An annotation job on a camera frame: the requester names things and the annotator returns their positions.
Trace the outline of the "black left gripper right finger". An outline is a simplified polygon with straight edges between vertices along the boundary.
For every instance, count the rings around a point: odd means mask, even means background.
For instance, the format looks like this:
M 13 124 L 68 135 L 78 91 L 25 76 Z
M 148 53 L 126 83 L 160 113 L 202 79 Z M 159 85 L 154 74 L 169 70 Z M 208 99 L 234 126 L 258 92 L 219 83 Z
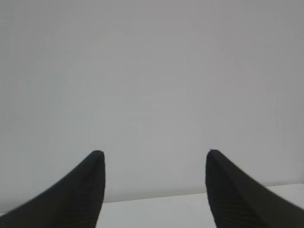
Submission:
M 251 178 L 218 150 L 206 156 L 205 185 L 218 228 L 302 228 L 304 210 Z

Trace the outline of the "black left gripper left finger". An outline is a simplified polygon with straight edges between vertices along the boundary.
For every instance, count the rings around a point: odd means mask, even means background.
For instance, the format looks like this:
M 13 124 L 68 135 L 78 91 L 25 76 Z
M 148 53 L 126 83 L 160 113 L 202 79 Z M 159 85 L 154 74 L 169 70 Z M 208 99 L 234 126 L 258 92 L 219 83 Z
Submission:
M 91 152 L 65 177 L 0 217 L 2 228 L 94 228 L 105 193 L 105 156 Z

